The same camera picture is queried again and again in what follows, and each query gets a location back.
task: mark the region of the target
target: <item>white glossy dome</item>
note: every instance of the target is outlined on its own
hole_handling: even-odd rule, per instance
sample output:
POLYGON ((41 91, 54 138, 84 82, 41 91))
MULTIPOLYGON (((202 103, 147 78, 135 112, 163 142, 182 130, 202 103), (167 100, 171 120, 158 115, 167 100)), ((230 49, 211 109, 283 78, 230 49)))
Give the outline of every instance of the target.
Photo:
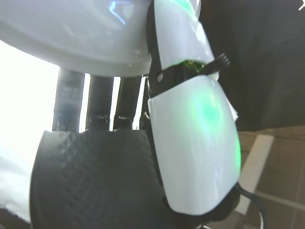
MULTIPOLYGON (((200 12, 200 0, 189 1, 200 12)), ((102 76, 148 73, 151 0, 1 0, 0 39, 60 67, 102 76)))

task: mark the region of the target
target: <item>wire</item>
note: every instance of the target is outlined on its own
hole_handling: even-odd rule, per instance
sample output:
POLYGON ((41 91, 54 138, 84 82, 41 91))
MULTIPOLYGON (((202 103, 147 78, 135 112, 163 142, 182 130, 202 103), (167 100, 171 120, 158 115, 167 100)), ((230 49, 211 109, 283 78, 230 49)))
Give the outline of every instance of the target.
POLYGON ((265 207, 264 207, 262 201, 260 200, 260 198, 257 195, 255 195, 255 194, 253 194, 251 192, 248 192, 247 190, 243 189, 240 186, 239 183, 237 183, 235 185, 235 188, 236 188, 237 191, 239 191, 239 193, 241 195, 243 195, 244 197, 247 197, 248 199, 250 199, 252 202, 254 202, 257 205, 257 207, 260 210, 260 213, 259 213, 260 219, 261 219, 261 227, 260 227, 260 229, 266 229, 266 226, 265 226, 265 223, 266 223, 266 210, 265 210, 265 207))

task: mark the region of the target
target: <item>cable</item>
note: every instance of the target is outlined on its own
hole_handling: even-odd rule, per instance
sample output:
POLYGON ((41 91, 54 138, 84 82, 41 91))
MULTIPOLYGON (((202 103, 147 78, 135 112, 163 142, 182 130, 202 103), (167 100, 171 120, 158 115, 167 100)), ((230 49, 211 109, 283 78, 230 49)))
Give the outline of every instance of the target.
POLYGON ((260 227, 260 229, 266 229, 266 226, 265 226, 265 223, 266 223, 266 210, 265 210, 265 207, 264 207, 262 201, 260 200, 260 198, 257 195, 255 195, 255 194, 253 194, 251 192, 248 192, 247 190, 243 189, 240 186, 239 183, 237 183, 235 185, 235 188, 236 188, 237 191, 239 191, 239 193, 241 195, 243 195, 244 197, 247 197, 248 199, 250 199, 252 202, 254 202, 257 205, 257 207, 260 210, 260 213, 259 213, 260 219, 261 219, 261 227, 260 227))

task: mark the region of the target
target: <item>brown floor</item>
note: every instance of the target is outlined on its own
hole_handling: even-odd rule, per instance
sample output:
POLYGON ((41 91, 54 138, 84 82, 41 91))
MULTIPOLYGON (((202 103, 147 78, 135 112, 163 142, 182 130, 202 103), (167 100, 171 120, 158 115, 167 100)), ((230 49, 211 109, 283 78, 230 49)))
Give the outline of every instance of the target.
MULTIPOLYGON (((240 133, 243 161, 257 134, 240 133)), ((305 126, 259 134, 275 136, 257 187, 258 194, 268 194, 262 198, 268 214, 268 228, 305 229, 305 126)), ((259 215, 254 205, 250 206, 245 221, 259 228, 259 215)))

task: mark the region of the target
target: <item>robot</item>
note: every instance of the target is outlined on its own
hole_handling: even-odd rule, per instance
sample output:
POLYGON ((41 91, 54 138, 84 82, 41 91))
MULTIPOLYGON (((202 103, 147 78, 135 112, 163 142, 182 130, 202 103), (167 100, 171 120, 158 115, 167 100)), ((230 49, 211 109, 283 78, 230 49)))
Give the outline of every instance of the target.
MULTIPOLYGON (((200 9, 200 0, 0 3, 0 38, 61 67, 54 132, 33 168, 33 229, 195 229, 233 211, 241 150, 217 82, 229 60, 214 57, 200 9), (113 77, 131 93, 145 77, 141 130, 124 113, 109 132, 108 114, 89 107, 87 131, 77 133, 84 73, 94 76, 91 108, 113 77)), ((119 99, 118 108, 135 106, 119 99)))

